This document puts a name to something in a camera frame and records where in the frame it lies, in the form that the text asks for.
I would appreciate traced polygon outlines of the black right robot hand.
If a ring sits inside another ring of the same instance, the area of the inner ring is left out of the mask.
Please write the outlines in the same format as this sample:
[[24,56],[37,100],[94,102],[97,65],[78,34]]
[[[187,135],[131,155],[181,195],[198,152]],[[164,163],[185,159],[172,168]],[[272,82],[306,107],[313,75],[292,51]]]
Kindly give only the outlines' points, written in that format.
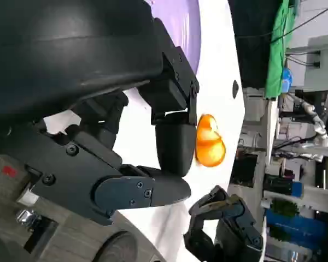
[[185,248],[199,261],[259,261],[263,237],[244,200],[220,186],[189,209]]

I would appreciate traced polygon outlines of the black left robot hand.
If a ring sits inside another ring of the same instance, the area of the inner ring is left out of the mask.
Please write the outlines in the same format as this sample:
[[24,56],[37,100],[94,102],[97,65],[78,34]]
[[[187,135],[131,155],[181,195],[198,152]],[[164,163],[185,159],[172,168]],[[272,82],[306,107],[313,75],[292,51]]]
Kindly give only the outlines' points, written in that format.
[[[159,168],[113,151],[125,90],[151,107]],[[0,1],[0,154],[33,193],[102,225],[190,197],[199,84],[145,1]]]

